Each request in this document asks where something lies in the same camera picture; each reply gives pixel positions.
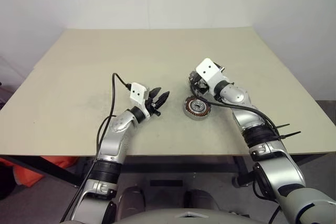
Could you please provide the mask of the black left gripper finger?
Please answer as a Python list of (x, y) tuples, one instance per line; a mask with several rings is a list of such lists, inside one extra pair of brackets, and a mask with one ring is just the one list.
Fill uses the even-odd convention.
[(152, 101), (158, 95), (158, 93), (160, 92), (160, 90), (161, 90), (161, 87), (157, 87), (157, 88), (152, 89), (149, 92), (149, 100)]
[(159, 109), (168, 99), (170, 92), (164, 92), (159, 96), (157, 101), (155, 102), (155, 109)]

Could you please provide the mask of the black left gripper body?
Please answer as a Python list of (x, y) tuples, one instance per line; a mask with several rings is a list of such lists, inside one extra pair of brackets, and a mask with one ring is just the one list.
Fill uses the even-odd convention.
[(153, 97), (149, 95), (148, 99), (145, 101), (145, 108), (149, 112), (150, 116), (155, 114), (156, 116), (160, 116), (161, 112), (157, 110), (157, 105), (156, 103), (159, 102), (160, 98), (157, 99), (156, 102), (153, 101)]

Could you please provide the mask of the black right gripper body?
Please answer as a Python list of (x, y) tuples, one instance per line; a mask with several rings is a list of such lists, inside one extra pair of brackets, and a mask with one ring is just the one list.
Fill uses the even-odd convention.
[(201, 77), (196, 77), (195, 81), (196, 81), (196, 87), (199, 88), (199, 89), (202, 88), (203, 89), (203, 94), (205, 95), (209, 91), (208, 84)]

